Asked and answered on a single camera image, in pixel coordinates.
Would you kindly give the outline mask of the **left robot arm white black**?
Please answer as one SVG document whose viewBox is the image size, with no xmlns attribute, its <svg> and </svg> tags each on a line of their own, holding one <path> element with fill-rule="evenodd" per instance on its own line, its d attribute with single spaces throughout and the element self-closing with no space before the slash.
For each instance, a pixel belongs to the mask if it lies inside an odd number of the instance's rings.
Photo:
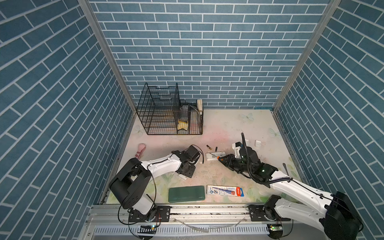
<svg viewBox="0 0 384 240">
<path fill-rule="evenodd" d="M 199 148 L 191 145 L 183 151 L 172 151 L 163 158 L 151 161 L 132 158 L 110 180 L 109 189 L 124 210 L 132 209 L 140 213 L 140 222 L 152 221 L 161 215 L 157 213 L 155 199 L 145 195 L 149 182 L 173 172 L 191 178 L 203 156 Z"/>
</svg>

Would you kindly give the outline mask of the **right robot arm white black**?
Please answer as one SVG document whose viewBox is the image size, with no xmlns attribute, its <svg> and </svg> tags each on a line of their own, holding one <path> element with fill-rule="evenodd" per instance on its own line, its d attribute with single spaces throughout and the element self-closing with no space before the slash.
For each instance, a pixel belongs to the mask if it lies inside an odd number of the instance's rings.
<svg viewBox="0 0 384 240">
<path fill-rule="evenodd" d="M 246 143 L 235 143 L 234 151 L 218 157 L 218 161 L 229 170 L 296 200 L 291 202 L 271 195 L 263 206 L 267 220 L 298 221 L 324 232 L 330 240 L 354 240 L 363 230 L 362 218 L 346 194 L 331 194 L 295 180 L 261 162 L 256 151 Z"/>
</svg>

